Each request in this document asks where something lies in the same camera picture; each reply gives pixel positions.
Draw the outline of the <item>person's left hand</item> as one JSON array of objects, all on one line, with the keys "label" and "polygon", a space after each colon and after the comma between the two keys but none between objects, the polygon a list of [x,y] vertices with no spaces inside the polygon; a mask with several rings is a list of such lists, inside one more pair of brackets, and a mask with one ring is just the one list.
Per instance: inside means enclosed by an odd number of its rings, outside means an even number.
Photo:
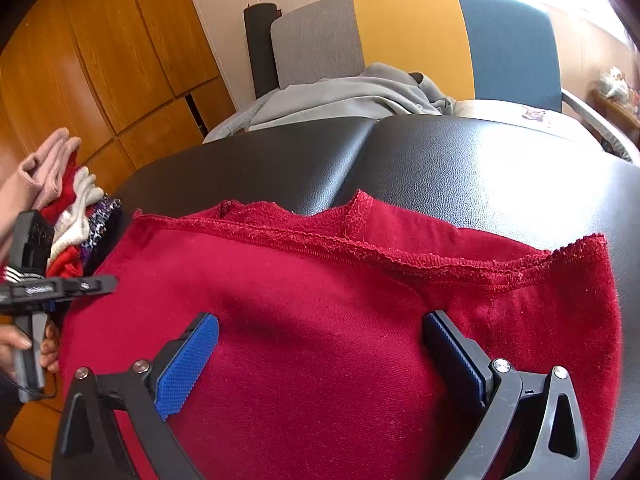
[{"label": "person's left hand", "polygon": [[[14,325],[0,326],[0,363],[1,370],[11,378],[15,378],[14,350],[30,350],[32,341],[29,336]],[[48,372],[56,374],[60,370],[58,355],[60,354],[60,333],[53,322],[49,322],[40,344],[40,365]]]}]

